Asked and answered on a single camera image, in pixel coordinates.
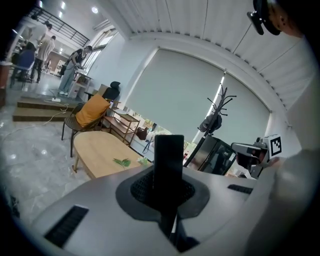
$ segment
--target white ceiling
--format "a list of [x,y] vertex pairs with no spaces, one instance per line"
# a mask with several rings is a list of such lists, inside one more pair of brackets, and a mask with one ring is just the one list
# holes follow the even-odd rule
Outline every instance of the white ceiling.
[[129,37],[175,33],[216,44],[253,67],[289,109],[316,68],[304,40],[259,35],[246,13],[252,0],[109,0],[131,30]]
[[61,0],[42,0],[42,8],[50,12],[56,17],[59,17],[59,12],[62,12],[62,21],[79,31],[88,39],[92,39],[96,35],[93,27],[100,24],[106,18],[98,12],[93,13],[91,8],[96,6],[95,0],[63,0],[65,8],[61,8]]

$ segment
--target chair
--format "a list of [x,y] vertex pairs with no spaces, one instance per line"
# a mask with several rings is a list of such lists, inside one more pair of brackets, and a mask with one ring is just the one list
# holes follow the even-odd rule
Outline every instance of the chair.
[[32,64],[34,62],[35,52],[33,50],[27,49],[20,54],[17,64],[12,65],[12,67],[14,67],[14,70],[11,76],[10,88],[15,84],[15,78],[18,73],[18,70],[21,70],[22,88],[25,86],[28,71],[32,68]]
[[64,132],[65,132],[65,125],[68,126],[70,129],[72,129],[71,133],[71,139],[70,139],[70,157],[72,158],[72,153],[73,153],[73,147],[74,147],[74,136],[77,132],[89,132],[93,131],[93,129],[96,127],[96,125],[99,123],[99,121],[105,116],[105,111],[96,119],[93,120],[92,122],[88,123],[86,126],[82,127],[76,119],[76,113],[78,113],[84,106],[84,103],[78,104],[73,111],[71,112],[69,117],[66,117],[63,122],[63,127],[62,127],[62,135],[61,135],[61,140],[64,140]]

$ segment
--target raised platform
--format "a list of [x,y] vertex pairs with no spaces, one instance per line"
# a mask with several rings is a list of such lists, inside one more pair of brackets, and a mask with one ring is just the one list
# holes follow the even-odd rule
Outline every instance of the raised platform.
[[57,114],[52,118],[51,122],[63,122],[66,117],[70,116],[70,113],[71,112],[69,111],[66,113],[61,113],[61,110],[17,107],[12,115],[12,121],[46,122]]
[[17,102],[18,108],[41,109],[41,110],[57,110],[65,108],[64,104],[68,104],[67,111],[71,112],[79,104],[78,101],[61,100],[61,102],[48,102],[48,99],[21,97]]
[[[48,95],[23,95],[17,101],[17,108],[14,110],[12,120],[14,122],[46,122],[52,118],[52,122],[63,122],[69,117],[74,108],[81,103],[79,100],[66,97],[57,97],[61,102],[54,103],[50,100],[52,96]],[[61,113],[68,104],[66,113]]]

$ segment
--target black railing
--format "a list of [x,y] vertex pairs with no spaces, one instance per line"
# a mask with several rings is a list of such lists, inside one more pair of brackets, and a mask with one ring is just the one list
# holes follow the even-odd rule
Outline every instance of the black railing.
[[76,42],[78,45],[81,45],[82,47],[85,46],[85,44],[89,41],[87,37],[79,33],[73,27],[64,23],[58,17],[52,15],[50,12],[47,12],[46,10],[40,7],[33,7],[33,9],[26,16],[29,18],[31,18],[32,16],[37,16],[38,21],[41,23],[48,21],[52,24],[53,30],[61,33],[62,35],[71,39],[72,41]]

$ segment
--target oval table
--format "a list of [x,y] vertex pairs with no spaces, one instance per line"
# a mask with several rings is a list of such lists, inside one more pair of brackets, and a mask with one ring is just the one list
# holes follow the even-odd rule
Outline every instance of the oval table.
[[[87,131],[74,138],[76,152],[75,164],[72,169],[77,172],[81,160],[86,173],[91,179],[118,173],[134,167],[141,156],[122,143],[118,138],[104,131]],[[131,161],[128,167],[116,163],[114,159]]]

